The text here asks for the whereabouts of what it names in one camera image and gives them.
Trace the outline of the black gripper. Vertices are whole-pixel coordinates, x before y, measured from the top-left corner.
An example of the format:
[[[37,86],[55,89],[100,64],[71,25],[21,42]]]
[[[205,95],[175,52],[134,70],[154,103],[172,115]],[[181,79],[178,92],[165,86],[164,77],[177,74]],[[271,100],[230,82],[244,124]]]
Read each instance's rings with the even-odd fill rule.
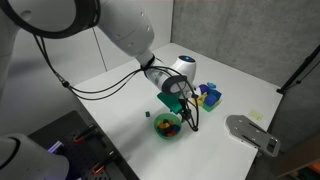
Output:
[[[196,110],[196,118],[193,118],[192,111],[190,108],[184,108],[179,112],[181,115],[182,122],[187,122],[192,131],[197,132],[199,130],[199,111],[198,108]]]

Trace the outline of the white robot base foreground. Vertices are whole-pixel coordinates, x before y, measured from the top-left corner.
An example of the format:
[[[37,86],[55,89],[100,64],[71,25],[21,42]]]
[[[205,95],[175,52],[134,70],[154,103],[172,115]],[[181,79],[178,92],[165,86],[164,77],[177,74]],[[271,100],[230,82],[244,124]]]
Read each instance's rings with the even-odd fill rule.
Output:
[[[20,133],[0,136],[0,180],[65,180],[69,161]]]

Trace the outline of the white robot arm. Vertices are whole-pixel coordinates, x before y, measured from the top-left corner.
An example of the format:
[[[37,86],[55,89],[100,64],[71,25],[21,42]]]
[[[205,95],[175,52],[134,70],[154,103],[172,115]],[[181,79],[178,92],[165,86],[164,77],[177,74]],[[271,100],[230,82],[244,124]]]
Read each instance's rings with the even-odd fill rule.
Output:
[[[19,30],[31,33],[48,59],[46,38],[67,38],[93,27],[135,58],[145,77],[177,104],[171,110],[193,131],[198,130],[199,115],[188,106],[190,99],[199,96],[193,85],[196,61],[180,55],[168,67],[151,52],[154,31],[137,0],[0,0],[0,81],[6,82]]]

